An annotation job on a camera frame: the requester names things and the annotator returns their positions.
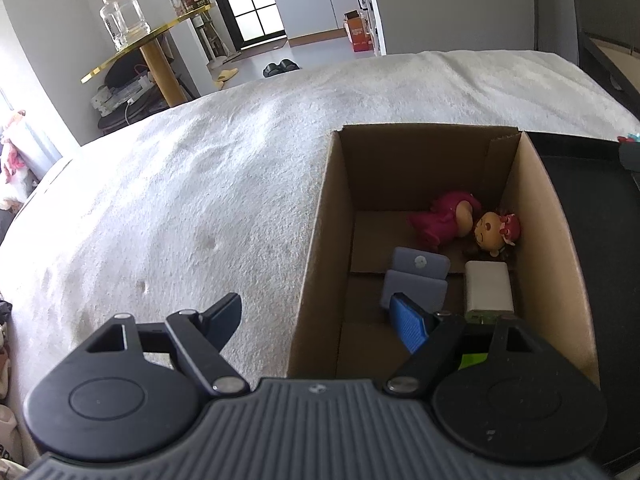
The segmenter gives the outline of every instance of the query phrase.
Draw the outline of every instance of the black tray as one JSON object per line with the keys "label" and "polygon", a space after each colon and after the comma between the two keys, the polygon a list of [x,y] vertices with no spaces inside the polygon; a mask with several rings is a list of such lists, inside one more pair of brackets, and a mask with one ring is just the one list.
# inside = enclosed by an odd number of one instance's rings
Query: black tray
{"label": "black tray", "polygon": [[584,275],[609,416],[593,459],[640,462],[640,192],[619,144],[530,134],[564,209]]}

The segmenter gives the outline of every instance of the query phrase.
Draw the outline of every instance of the cardboard box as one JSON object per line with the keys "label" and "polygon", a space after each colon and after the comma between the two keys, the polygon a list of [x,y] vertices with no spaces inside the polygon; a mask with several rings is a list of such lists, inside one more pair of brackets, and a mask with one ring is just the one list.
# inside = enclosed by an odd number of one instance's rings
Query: cardboard box
{"label": "cardboard box", "polygon": [[352,10],[344,15],[344,29],[347,31],[354,52],[373,50],[373,42],[365,31],[364,23],[362,23],[362,18],[357,10]]}
{"label": "cardboard box", "polygon": [[[472,192],[520,216],[516,313],[598,384],[590,306],[556,192],[526,134],[505,126],[369,124],[333,134],[289,359],[294,378],[373,378],[408,358],[378,301],[393,248],[418,248],[406,214]],[[464,313],[462,245],[444,308]]]}

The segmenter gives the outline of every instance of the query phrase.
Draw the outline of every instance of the wooden baseboard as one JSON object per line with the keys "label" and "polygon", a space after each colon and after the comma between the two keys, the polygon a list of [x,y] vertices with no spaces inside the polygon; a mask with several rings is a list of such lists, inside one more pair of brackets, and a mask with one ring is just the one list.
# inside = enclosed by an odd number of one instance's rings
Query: wooden baseboard
{"label": "wooden baseboard", "polygon": [[336,40],[337,38],[344,38],[346,35],[347,31],[344,30],[344,28],[327,30],[325,32],[316,32],[315,34],[309,34],[308,36],[289,38],[289,46],[300,46],[309,43],[316,43],[318,41]]}

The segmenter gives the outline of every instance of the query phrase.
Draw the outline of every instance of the white blanket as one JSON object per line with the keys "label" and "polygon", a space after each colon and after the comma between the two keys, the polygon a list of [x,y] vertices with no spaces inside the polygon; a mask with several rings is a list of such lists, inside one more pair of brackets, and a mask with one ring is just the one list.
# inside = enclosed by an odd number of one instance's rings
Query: white blanket
{"label": "white blanket", "polygon": [[28,390],[114,313],[160,321],[229,291],[244,314],[223,354],[254,384],[282,376],[329,133],[380,122],[640,132],[555,55],[453,52],[287,73],[96,140],[50,171],[0,246],[18,420]]}

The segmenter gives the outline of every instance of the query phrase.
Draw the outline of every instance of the glass door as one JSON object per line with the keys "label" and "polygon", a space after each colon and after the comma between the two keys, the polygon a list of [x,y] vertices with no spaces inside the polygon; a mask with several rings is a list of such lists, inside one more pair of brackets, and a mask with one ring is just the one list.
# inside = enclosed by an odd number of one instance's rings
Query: glass door
{"label": "glass door", "polygon": [[275,0],[216,0],[236,50],[285,35]]}

